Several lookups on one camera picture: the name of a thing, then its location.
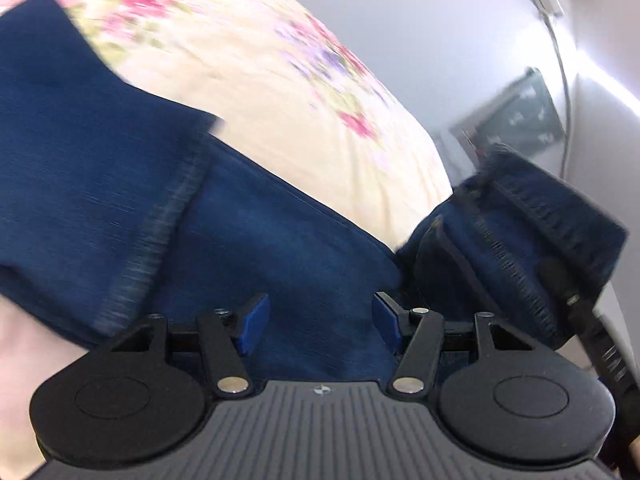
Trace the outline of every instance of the floral pattern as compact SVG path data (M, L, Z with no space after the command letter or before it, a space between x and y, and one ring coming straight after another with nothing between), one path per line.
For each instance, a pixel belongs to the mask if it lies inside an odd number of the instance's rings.
M382 143L380 131L365 115L363 100L374 96L386 105L386 89L366 66L321 22L306 14L306 22L282 17L276 33L287 41L284 59L306 78L314 95L329 104L342 123L363 139ZM376 163L383 155L372 156Z
M0 0L13 7L23 0ZM196 7L183 0L57 0L110 64L123 61L137 45L164 48L162 23L174 12Z

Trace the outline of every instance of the cable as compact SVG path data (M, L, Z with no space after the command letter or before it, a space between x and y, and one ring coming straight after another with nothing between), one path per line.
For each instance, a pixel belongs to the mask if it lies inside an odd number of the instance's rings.
M558 37L556 36L556 30L554 24L551 22L551 16L549 14L541 12L542 20L545 22L546 28L551 36L551 41L554 44L554 50L556 51L556 57L558 58L558 65L560 67L560 73L562 76L562 86L564 87L564 130L566 133L566 139L564 142L564 152L562 152L562 165L560 169L560 178L566 180L567 166L569 161L569 150L571 142L573 140L572 135L572 102L571 102L571 89L569 88L569 80L566 76L566 70L564 69L564 61L562 61L562 54L560 54L560 45L558 43Z

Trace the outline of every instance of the denim fabric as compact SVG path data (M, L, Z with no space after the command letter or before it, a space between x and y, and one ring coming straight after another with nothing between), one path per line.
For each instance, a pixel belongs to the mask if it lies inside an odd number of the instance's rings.
M147 311L187 324L266 292L271 319L246 361L254 378L389 378L395 361L371 322L371 299L401 285L394 254L213 137L211 149Z
M572 336L536 266L561 258L593 299L609 280L626 231L505 146L416 228L398 251L409 293L447 319L501 314L558 348Z
M121 81L54 0L4 14L0 292L75 340L127 326L202 182L214 120Z

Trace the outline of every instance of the crosshair logo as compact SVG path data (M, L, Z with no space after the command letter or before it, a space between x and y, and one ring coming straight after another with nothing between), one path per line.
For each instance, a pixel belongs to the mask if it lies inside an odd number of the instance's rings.
M325 384L322 384L321 386L316 386L314 388L314 393L320 396L329 395L331 393L331 388L329 388Z

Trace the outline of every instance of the circular cover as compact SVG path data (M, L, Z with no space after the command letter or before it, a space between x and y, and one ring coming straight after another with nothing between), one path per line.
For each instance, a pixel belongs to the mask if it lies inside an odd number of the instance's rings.
M31 399L43 452L76 466L119 468L183 441L204 415L201 387L144 352L82 358Z
M445 381L438 408L471 447L532 465L593 455L615 416L607 389L551 350L492 352Z

